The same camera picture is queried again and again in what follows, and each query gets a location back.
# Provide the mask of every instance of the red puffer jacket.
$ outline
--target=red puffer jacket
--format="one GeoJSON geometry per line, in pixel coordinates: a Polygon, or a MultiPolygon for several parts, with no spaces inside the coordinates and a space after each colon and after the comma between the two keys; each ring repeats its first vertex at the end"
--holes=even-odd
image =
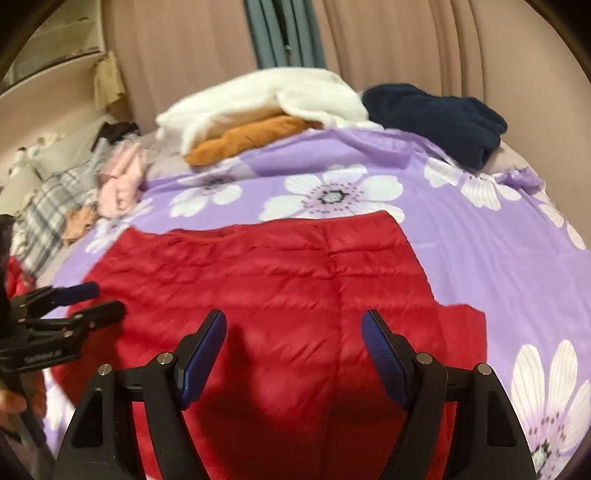
{"type": "MultiPolygon", "coordinates": [[[[80,361],[54,369],[74,402],[99,365],[143,365],[210,309],[226,313],[220,357],[185,414],[213,480],[378,479],[404,413],[363,345],[368,309],[445,364],[486,359],[483,314],[437,304],[384,212],[166,235],[129,229],[86,280],[99,283],[101,300],[122,300],[128,316],[94,333],[80,361]]],[[[147,473],[157,476],[143,410],[135,417],[147,473]]],[[[452,419],[448,408],[431,479],[443,473],[452,419]]]]}
{"type": "Polygon", "coordinates": [[[8,259],[5,277],[6,293],[9,299],[24,295],[35,286],[35,281],[23,273],[21,264],[14,257],[8,259]]]}

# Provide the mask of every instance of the wall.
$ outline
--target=wall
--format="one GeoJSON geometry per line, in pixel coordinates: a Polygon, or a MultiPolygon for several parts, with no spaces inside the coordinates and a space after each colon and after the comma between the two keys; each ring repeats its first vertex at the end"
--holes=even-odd
{"type": "Polygon", "coordinates": [[[509,124],[505,141],[591,246],[591,84],[524,0],[470,0],[482,49],[485,101],[509,124]]]}
{"type": "Polygon", "coordinates": [[[0,182],[19,147],[42,134],[71,134],[104,114],[94,104],[92,66],[101,54],[75,59],[25,80],[0,96],[0,182]]]}

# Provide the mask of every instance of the beige curtain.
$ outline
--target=beige curtain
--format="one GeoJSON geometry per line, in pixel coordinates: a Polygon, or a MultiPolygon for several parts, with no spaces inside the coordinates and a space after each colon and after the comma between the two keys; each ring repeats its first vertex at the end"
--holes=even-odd
{"type": "Polygon", "coordinates": [[[183,96],[257,68],[242,0],[103,0],[103,24],[142,132],[183,96]]]}
{"type": "Polygon", "coordinates": [[[356,90],[412,83],[483,99],[469,0],[313,0],[328,68],[356,90]]]}

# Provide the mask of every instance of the metal screw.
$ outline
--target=metal screw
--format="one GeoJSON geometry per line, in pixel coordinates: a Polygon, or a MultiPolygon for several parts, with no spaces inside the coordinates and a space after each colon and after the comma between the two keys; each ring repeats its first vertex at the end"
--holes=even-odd
{"type": "Polygon", "coordinates": [[[478,371],[482,374],[482,375],[490,375],[492,373],[492,368],[490,365],[488,364],[479,364],[478,365],[478,371]]]}
{"type": "Polygon", "coordinates": [[[170,352],[164,352],[158,355],[158,358],[156,360],[160,365],[168,365],[170,362],[173,361],[173,358],[173,354],[171,354],[170,352]]]}
{"type": "Polygon", "coordinates": [[[105,376],[110,374],[113,371],[113,367],[110,366],[109,364],[103,364],[99,367],[99,369],[97,370],[99,375],[105,376]]]}
{"type": "Polygon", "coordinates": [[[423,365],[429,365],[433,362],[433,357],[428,353],[421,352],[417,354],[417,362],[423,365]]]}

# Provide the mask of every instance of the floral bedspread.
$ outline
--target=floral bedspread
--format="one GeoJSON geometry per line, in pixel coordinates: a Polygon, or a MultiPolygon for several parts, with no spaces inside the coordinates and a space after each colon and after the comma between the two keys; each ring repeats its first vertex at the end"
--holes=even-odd
{"type": "MultiPolygon", "coordinates": [[[[488,361],[538,477],[555,478],[591,419],[591,362],[582,361],[591,356],[591,255],[530,170],[474,176],[396,130],[305,132],[150,183],[130,216],[102,220],[79,242],[54,284],[81,281],[130,225],[163,233],[378,210],[402,226],[438,302],[485,312],[488,361]]],[[[54,448],[71,414],[53,386],[46,426],[54,448]]]]}

